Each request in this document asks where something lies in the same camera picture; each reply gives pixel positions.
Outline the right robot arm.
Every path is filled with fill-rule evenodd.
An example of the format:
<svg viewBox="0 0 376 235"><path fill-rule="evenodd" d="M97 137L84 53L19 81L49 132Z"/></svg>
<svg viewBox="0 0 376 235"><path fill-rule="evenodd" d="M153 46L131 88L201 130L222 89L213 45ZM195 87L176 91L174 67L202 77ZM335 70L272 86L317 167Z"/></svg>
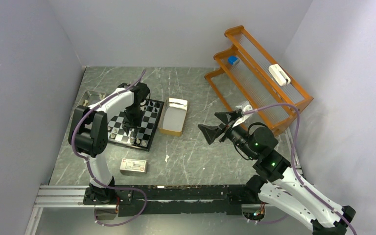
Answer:
<svg viewBox="0 0 376 235"><path fill-rule="evenodd" d="M307 226L314 235L344 235L351 228L356 211L324 196L311 185L295 165L275 150L278 140L267 125L250 124L251 132L236 123L243 118L241 110L216 112L218 126L199 124L208 144L229 140L245 159L254 160L256 174L245 185L245 198L271 204Z"/></svg>

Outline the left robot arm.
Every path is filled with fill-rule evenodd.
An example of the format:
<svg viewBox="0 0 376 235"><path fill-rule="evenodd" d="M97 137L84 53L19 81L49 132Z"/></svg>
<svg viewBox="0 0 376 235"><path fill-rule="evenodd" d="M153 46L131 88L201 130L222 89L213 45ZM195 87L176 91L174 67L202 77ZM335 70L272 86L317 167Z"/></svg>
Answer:
<svg viewBox="0 0 376 235"><path fill-rule="evenodd" d="M111 203L117 196L114 177L102 155L108 143L108 123L124 112L124 130L139 128L142 107L150 95L149 87L141 82L122 83L109 96L88 107L78 106L73 113L69 144L82 158L90 174L90 195L100 203Z"/></svg>

